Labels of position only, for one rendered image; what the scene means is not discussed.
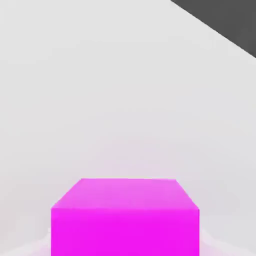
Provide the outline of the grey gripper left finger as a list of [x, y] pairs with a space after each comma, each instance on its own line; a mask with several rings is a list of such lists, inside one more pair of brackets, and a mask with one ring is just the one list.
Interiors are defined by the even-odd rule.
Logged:
[[23, 256], [51, 256], [51, 229], [44, 238], [30, 244]]

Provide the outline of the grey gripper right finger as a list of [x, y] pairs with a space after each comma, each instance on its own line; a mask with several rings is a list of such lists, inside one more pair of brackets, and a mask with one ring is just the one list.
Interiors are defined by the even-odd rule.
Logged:
[[204, 229], [200, 230], [200, 256], [230, 256]]

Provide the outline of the small magenta cube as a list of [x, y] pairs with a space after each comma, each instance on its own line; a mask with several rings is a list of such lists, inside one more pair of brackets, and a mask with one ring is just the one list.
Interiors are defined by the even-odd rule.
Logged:
[[200, 256], [200, 210], [174, 179], [83, 178], [51, 208], [50, 256]]

